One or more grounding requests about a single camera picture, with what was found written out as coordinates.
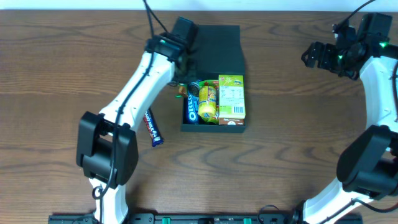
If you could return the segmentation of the KitKat Milo bar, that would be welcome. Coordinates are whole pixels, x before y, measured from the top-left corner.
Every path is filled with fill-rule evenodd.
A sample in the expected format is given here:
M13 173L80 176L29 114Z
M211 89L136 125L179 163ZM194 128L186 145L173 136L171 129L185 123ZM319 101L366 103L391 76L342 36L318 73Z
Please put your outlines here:
M176 98L187 98L188 97L188 90L186 84L179 84L178 85L178 93L175 95Z

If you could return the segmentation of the blue Oreo pack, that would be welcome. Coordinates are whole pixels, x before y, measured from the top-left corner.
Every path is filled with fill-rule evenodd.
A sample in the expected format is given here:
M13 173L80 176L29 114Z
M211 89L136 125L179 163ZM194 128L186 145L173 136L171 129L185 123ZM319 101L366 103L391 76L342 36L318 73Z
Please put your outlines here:
M187 86L187 106L186 119L187 123L198 124L198 96L200 87L197 82L192 82Z

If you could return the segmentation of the black gift box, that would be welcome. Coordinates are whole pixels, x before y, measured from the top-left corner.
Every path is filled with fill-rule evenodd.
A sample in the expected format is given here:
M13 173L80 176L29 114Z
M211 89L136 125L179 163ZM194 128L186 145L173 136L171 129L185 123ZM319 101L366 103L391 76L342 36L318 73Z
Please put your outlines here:
M219 75L246 74L245 59L240 41L240 27L229 25L199 25L188 58L189 83L202 80L217 80ZM246 124L206 124L201 118L197 124L188 122L188 100L182 109L182 132L197 133L243 133Z

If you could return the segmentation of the yellow Mentos bottle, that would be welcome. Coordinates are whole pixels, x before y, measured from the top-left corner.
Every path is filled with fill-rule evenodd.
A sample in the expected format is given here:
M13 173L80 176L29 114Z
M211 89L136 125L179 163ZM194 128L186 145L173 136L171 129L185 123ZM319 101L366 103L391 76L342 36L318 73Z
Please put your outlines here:
M216 112L216 89L212 86L203 86L199 92L198 114L203 119L208 119Z

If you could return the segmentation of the green yellow snack box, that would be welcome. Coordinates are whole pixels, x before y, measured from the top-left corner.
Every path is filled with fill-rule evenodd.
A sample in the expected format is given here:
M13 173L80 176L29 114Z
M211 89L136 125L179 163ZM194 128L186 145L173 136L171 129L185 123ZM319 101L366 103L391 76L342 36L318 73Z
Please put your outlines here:
M242 75L219 75L220 118L244 119L246 117L244 78Z

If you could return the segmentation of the colourful gummy candy bag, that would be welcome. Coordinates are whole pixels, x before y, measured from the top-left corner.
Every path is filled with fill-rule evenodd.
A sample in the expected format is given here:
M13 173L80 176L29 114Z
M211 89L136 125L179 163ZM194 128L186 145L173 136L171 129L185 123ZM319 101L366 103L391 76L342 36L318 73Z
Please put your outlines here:
M218 106L218 88L219 88L219 85L218 85L218 80L204 80L204 81L200 82L200 89L203 86L212 86L212 87L214 87L216 89L216 109L217 109L217 112L211 118L203 119L201 117L201 119L205 123L211 123L211 124L219 125L219 106Z

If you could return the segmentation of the brown Pocky box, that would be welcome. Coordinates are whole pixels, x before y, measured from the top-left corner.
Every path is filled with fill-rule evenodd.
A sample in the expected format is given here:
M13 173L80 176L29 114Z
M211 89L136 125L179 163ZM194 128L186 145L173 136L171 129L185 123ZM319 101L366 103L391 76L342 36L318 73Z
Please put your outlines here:
M220 118L219 125L224 126L244 126L244 119Z

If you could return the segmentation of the Dairy Milk chocolate bar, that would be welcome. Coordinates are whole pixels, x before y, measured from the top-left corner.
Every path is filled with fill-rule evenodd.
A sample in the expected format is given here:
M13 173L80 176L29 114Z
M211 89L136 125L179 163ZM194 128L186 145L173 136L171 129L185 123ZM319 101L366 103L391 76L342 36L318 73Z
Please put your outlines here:
M158 145L163 144L164 139L160 133L160 129L158 128L158 125L155 121L155 118L154 118L151 108L149 108L145 112L143 120L144 120L146 128L150 134L152 147L156 147Z

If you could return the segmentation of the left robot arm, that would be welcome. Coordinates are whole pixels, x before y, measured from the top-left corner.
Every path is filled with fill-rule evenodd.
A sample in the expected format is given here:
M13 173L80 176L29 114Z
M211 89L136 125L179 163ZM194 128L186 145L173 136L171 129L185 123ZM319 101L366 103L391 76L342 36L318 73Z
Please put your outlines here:
M198 27L179 17L171 32L147 40L141 61L117 97L97 114L87 111L78 125L76 164L93 186L96 223L124 223L129 209L126 183L138 162L136 132L161 90L188 74L190 48Z

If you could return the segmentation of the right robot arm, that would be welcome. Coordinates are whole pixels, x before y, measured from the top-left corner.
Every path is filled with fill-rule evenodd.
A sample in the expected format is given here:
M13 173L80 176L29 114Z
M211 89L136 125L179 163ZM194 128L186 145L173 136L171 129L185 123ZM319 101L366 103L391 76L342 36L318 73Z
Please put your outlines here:
M302 54L306 67L360 79L366 100L366 129L342 153L336 177L318 195L301 202L292 223L351 222L346 214L362 205L397 196L397 46L390 44L392 16L368 13L359 29L345 19L333 26L335 44L312 43Z

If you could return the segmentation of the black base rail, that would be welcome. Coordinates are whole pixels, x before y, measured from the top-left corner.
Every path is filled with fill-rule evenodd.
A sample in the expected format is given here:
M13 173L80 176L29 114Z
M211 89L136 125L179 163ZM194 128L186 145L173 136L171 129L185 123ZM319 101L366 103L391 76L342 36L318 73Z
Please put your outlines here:
M98 223L92 215L51 215L48 224ZM154 215L137 213L127 217L128 224L286 224L289 216L282 213L255 215Z

